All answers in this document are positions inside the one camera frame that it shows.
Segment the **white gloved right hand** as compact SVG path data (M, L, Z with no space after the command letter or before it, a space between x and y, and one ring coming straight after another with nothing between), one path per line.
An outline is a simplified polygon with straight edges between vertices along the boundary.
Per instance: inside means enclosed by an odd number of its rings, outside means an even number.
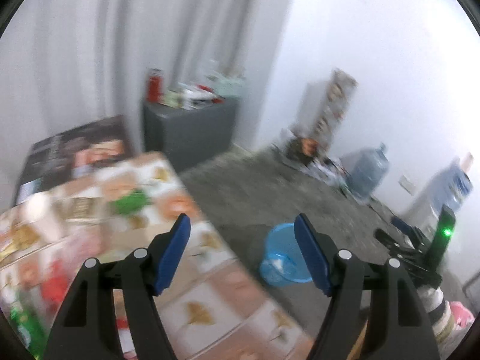
M421 303L430 318L433 334L438 345L452 333L455 320L450 303L445 299L442 289L423 285L417 289Z

